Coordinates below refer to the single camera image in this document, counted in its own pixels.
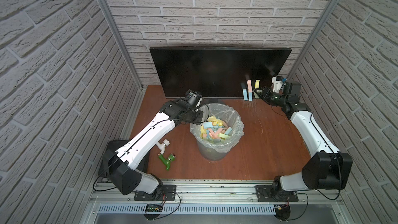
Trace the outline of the yellow sticky note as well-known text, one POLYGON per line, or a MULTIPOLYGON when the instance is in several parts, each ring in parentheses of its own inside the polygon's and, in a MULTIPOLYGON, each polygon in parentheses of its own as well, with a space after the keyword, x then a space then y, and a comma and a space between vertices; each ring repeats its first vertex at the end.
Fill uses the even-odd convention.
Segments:
POLYGON ((256 80, 255 81, 255 89, 259 89, 260 88, 260 80, 256 80))

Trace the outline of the pink sticky note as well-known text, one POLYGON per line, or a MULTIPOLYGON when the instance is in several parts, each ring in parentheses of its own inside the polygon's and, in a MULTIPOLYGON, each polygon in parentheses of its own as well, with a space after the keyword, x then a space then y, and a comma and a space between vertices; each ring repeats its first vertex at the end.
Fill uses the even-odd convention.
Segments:
POLYGON ((252 101, 252 84, 251 80, 247 80, 248 100, 252 101))

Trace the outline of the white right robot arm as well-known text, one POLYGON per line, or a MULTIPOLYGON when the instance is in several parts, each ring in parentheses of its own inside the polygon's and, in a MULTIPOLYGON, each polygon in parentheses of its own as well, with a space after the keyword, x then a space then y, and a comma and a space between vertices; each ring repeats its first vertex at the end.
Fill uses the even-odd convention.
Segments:
POLYGON ((282 94, 269 87, 254 90, 264 102, 282 109, 299 131, 311 156, 301 172, 276 177, 274 191, 343 190, 350 175, 352 157, 341 152, 321 130, 309 106, 300 102, 300 88, 300 84, 292 82, 285 83, 282 94))

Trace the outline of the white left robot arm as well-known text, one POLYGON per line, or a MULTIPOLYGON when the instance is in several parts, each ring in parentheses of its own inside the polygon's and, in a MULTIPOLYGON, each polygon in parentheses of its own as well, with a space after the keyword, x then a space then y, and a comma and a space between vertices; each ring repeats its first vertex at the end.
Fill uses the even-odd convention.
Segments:
POLYGON ((161 181, 152 174, 140 171, 138 166, 151 148, 181 122, 201 123, 201 102, 202 97, 197 94, 166 102, 138 135, 116 151, 105 151, 102 156, 103 172, 99 175, 104 174, 122 195, 135 191, 147 194, 158 191, 161 181))

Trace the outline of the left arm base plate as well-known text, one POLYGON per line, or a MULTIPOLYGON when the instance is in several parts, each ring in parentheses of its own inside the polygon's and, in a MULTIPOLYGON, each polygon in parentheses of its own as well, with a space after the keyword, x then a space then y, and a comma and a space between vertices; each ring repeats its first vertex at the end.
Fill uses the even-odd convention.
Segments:
POLYGON ((174 201, 176 197, 176 185, 166 184, 159 185, 157 189, 151 193, 145 193, 143 191, 137 191, 134 195, 135 201, 174 201))

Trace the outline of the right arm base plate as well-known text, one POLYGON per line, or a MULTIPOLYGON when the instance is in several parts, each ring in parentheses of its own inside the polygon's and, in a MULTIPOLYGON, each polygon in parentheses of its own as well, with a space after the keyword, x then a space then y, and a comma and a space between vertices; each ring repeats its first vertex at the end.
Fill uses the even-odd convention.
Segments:
POLYGON ((298 196, 293 191, 276 190, 271 185, 255 186, 259 202, 298 202, 298 196))

